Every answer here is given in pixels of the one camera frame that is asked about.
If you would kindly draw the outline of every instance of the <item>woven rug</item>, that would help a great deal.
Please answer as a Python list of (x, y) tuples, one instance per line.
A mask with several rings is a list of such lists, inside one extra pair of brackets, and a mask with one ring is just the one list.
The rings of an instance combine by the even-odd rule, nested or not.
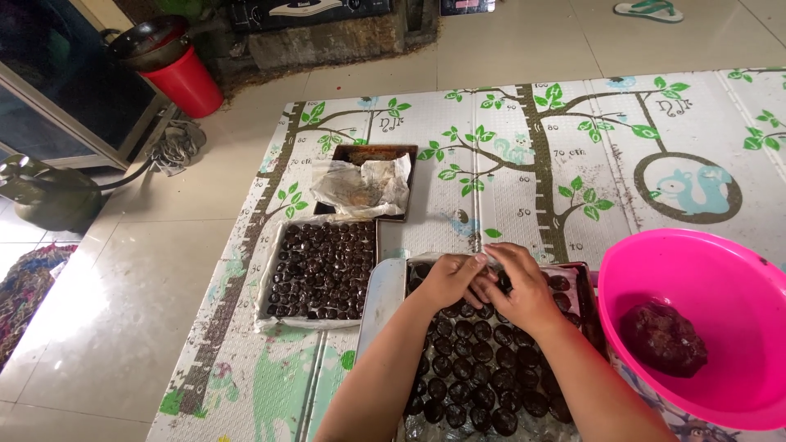
[(0, 283), (0, 370), (17, 347), (28, 323), (54, 284), (50, 271), (76, 250), (76, 245), (48, 245), (22, 255)]

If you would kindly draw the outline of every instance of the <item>hand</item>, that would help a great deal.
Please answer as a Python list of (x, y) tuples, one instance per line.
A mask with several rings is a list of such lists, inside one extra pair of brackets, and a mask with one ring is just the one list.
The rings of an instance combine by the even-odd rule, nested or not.
[(433, 306), (436, 313), (449, 307), (464, 297), (472, 306), (480, 309), (483, 305), (469, 292), (469, 283), (477, 279), (496, 281), (497, 275), (488, 272), (488, 256), (478, 253), (470, 255), (442, 255), (432, 267), (423, 283), (410, 296), (422, 297)]
[(500, 314), (536, 340), (544, 330), (567, 321), (554, 303), (538, 263), (527, 249), (510, 242), (484, 247), (505, 268), (513, 290), (506, 296), (488, 278), (475, 278), (470, 286), (476, 293), (483, 293)]

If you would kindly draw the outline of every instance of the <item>green sandal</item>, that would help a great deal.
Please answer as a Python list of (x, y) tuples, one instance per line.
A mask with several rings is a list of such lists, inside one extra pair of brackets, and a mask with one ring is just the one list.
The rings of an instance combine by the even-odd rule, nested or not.
[(679, 23), (684, 18), (682, 13), (666, 0), (644, 0), (636, 4), (619, 3), (614, 6), (614, 13), (621, 16), (648, 18), (661, 23)]

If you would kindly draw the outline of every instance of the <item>play mat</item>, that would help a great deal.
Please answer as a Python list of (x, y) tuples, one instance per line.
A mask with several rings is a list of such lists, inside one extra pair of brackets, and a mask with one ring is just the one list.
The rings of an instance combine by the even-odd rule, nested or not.
[[(658, 227), (737, 241), (786, 270), (786, 68), (740, 68), (285, 106), (152, 425), (151, 442), (310, 441), (357, 328), (253, 332), (273, 226), (311, 215), (311, 163), (339, 144), (420, 146), (406, 223), (383, 258), (527, 246), (600, 266)], [(786, 440), (695, 419), (618, 372), (680, 440)]]

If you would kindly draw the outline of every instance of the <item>pink plastic bowl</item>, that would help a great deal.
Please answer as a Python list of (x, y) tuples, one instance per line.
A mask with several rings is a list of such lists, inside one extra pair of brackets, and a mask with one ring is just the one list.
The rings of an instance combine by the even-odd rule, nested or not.
[[(598, 281), (601, 323), (620, 359), (664, 399), (734, 429), (786, 426), (786, 274), (711, 234), (659, 229), (611, 247)], [(647, 300), (676, 308), (707, 345), (690, 379), (640, 364), (619, 339), (619, 319)]]

